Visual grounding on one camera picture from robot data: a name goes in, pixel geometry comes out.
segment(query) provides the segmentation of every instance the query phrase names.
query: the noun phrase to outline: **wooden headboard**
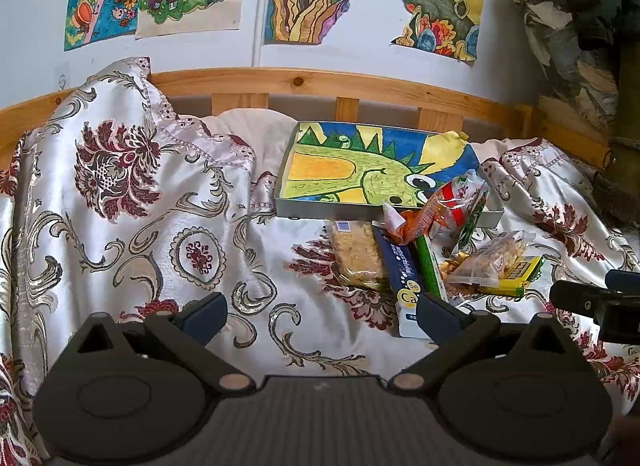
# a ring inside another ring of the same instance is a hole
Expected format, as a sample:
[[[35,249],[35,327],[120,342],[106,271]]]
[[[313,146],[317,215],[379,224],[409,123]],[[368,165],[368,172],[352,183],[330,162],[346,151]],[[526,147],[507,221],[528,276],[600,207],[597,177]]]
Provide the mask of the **wooden headboard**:
[[[335,97],[335,120],[358,121],[361,99],[414,106],[416,128],[437,132],[462,129],[465,117],[500,125],[512,139],[545,137],[576,157],[601,167],[607,146],[544,117],[532,106],[508,106],[482,97],[413,81],[306,68],[202,68],[151,74],[169,99],[211,96],[211,114],[232,108],[268,108],[270,94]],[[46,123],[75,89],[36,97],[0,110],[0,169],[8,166],[26,130]]]

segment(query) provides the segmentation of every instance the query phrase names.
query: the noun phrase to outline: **green snack package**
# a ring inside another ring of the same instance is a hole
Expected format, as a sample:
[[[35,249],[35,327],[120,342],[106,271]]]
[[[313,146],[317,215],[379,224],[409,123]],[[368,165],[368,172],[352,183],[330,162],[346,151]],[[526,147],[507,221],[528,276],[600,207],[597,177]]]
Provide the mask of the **green snack package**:
[[[440,276],[436,255],[431,246],[431,240],[427,235],[421,235],[415,239],[415,248],[418,253],[418,261],[420,261],[420,274],[427,294],[434,298],[448,301],[447,292],[444,282]]]

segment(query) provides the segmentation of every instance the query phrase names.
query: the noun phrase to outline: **floral bedspread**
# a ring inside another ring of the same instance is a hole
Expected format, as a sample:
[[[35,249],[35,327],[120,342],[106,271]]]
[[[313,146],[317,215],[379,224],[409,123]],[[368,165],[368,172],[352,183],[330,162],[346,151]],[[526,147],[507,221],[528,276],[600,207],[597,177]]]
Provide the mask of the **floral bedspread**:
[[[149,70],[146,58],[130,58],[89,78],[0,172],[0,464],[46,456],[33,397],[94,311],[142,320],[223,292],[228,322],[207,348],[258,383],[269,374],[389,378],[434,348],[398,337],[390,297],[339,284],[323,221],[274,216],[294,119],[177,116]],[[639,271],[638,234],[598,219],[589,169],[546,141],[474,149],[505,201],[500,229],[535,232],[530,250],[547,261],[524,298],[479,296],[466,308],[518,322],[554,312],[627,411],[638,350],[598,343],[593,322],[556,312],[548,289],[560,277],[601,285],[612,267]]]

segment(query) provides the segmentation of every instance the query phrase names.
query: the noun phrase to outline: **snack bag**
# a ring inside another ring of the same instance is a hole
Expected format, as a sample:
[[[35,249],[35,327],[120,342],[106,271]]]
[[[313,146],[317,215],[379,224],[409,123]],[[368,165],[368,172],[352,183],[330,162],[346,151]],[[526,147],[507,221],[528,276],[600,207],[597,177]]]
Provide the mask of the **snack bag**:
[[[449,231],[457,232],[466,223],[485,185],[476,170],[468,170],[464,175],[451,179],[440,188],[434,220]]]
[[[426,294],[430,294],[439,300],[449,301],[429,237],[427,235],[421,235],[415,239],[415,248],[418,252],[420,272],[422,272]]]
[[[504,272],[500,287],[478,287],[478,292],[520,298],[536,275],[540,274],[544,262],[544,256],[521,256],[513,267]]]
[[[404,338],[431,339],[418,325],[415,314],[418,296],[423,293],[424,287],[409,248],[393,243],[383,228],[374,225],[373,230],[385,260],[391,290],[396,297],[400,335]]]
[[[385,229],[391,240],[398,245],[407,245],[427,232],[433,224],[439,197],[440,190],[437,190],[427,199],[427,203],[420,211],[407,210],[402,213],[398,213],[391,204],[382,202]]]
[[[388,291],[385,264],[371,223],[332,221],[327,223],[326,230],[338,265],[338,280],[342,285]]]
[[[510,231],[498,235],[478,255],[466,258],[447,276],[447,283],[499,287],[504,272],[522,256],[526,243],[534,238],[534,234],[526,231]]]
[[[487,189],[488,194],[488,184],[484,179],[478,176],[476,170],[468,170],[437,189],[420,211],[398,213],[391,204],[383,202],[385,229],[391,239],[400,245],[407,245],[424,233],[430,233],[434,221],[437,221],[438,226],[456,232],[465,225],[469,213],[474,211],[483,189]]]

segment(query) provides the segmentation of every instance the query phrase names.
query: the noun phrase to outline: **yellow snack package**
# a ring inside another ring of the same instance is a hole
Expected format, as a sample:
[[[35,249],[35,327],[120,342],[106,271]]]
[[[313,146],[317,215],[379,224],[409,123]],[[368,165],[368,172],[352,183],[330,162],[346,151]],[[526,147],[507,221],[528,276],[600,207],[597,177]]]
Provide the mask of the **yellow snack package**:
[[[545,261],[544,256],[521,256],[500,279],[498,287],[478,287],[478,292],[521,297]]]

